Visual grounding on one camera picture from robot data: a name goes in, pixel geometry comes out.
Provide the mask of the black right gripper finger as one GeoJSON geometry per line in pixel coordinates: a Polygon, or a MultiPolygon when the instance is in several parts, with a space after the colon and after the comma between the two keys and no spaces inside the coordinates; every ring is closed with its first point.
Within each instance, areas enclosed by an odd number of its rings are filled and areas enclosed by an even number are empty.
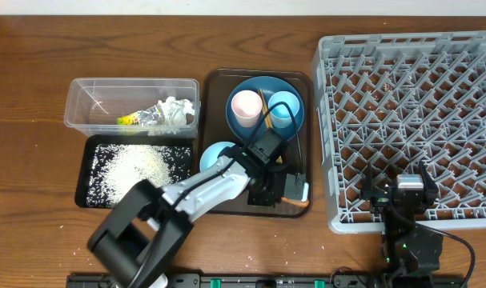
{"type": "Polygon", "coordinates": [[[368,163],[364,171],[365,179],[363,181],[362,190],[360,191],[361,197],[364,200],[371,200],[375,196],[374,186],[372,184],[372,164],[368,163]]]}
{"type": "Polygon", "coordinates": [[[437,194],[439,193],[439,188],[436,185],[433,178],[431,177],[431,175],[428,173],[428,170],[424,165],[424,163],[422,161],[419,161],[418,166],[419,166],[420,176],[422,178],[422,182],[424,185],[423,191],[424,191],[425,202],[429,206],[432,206],[435,203],[437,194]]]}

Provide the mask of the light blue cup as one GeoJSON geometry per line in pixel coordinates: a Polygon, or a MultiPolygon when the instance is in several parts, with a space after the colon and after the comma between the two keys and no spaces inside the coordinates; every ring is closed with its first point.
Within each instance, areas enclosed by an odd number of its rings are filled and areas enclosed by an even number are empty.
{"type": "MultiPolygon", "coordinates": [[[[300,103],[295,94],[288,91],[279,91],[274,93],[267,105],[269,107],[274,106],[278,102],[285,102],[292,114],[296,116],[299,112],[300,103]]],[[[271,121],[274,126],[278,128],[286,128],[292,124],[291,115],[285,105],[278,105],[271,111],[271,121]]]]}

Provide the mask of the light blue bowl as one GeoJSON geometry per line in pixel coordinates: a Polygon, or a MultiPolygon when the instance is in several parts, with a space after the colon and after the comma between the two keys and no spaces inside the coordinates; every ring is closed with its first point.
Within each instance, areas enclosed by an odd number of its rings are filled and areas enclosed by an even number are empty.
{"type": "Polygon", "coordinates": [[[233,142],[216,142],[205,149],[200,161],[199,171],[203,172],[214,165],[219,157],[219,154],[227,147],[233,147],[233,142]]]}

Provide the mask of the pink cup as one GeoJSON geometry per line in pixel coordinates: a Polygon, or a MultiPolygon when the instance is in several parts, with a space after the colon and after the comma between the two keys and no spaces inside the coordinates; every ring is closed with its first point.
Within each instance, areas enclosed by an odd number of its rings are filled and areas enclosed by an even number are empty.
{"type": "Polygon", "coordinates": [[[236,121],[243,127],[253,127],[262,113],[263,101],[253,90],[242,90],[231,100],[236,121]]]}

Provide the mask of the orange carrot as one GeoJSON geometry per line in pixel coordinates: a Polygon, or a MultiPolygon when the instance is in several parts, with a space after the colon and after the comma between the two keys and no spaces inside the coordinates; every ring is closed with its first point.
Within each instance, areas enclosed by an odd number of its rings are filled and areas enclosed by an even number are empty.
{"type": "Polygon", "coordinates": [[[290,199],[290,198],[282,197],[281,201],[292,204],[294,206],[299,206],[299,207],[307,207],[310,204],[308,199],[306,201],[302,202],[302,201],[299,201],[299,200],[293,200],[293,199],[290,199]]]}

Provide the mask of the white tissue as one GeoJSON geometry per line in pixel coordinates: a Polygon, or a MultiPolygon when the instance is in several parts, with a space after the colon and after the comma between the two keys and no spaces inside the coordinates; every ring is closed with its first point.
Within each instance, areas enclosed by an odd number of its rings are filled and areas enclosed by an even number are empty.
{"type": "Polygon", "coordinates": [[[148,112],[148,126],[157,126],[162,133],[177,134],[190,123],[187,117],[195,117],[195,106],[190,100],[170,96],[164,102],[158,101],[148,112]]]}

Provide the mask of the white rice heap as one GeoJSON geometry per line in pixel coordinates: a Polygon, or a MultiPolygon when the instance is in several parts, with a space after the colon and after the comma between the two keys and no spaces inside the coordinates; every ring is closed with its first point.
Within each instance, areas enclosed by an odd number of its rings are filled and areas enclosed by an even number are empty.
{"type": "Polygon", "coordinates": [[[189,146],[100,144],[87,177],[86,207],[112,208],[142,180],[166,186],[191,175],[189,146]]]}

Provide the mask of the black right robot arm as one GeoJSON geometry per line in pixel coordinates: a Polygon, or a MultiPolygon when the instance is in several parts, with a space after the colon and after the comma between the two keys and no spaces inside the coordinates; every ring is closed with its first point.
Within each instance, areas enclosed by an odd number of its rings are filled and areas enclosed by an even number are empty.
{"type": "Polygon", "coordinates": [[[440,268],[443,237],[420,227],[417,214],[431,206],[439,191],[423,163],[418,174],[398,174],[384,189],[373,184],[372,166],[364,170],[361,196],[384,224],[383,255],[388,268],[376,281],[384,287],[433,287],[440,268]]]}

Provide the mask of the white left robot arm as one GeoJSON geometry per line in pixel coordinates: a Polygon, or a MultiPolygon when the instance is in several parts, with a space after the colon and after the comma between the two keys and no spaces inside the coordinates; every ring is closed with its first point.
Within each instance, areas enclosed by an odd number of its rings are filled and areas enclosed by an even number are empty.
{"type": "Polygon", "coordinates": [[[249,190],[256,205],[308,192],[303,170],[290,173],[277,159],[287,143],[272,129],[243,146],[223,148],[207,169],[175,184],[137,182],[90,236],[87,247],[123,287],[164,287],[165,271],[194,222],[249,190]]]}

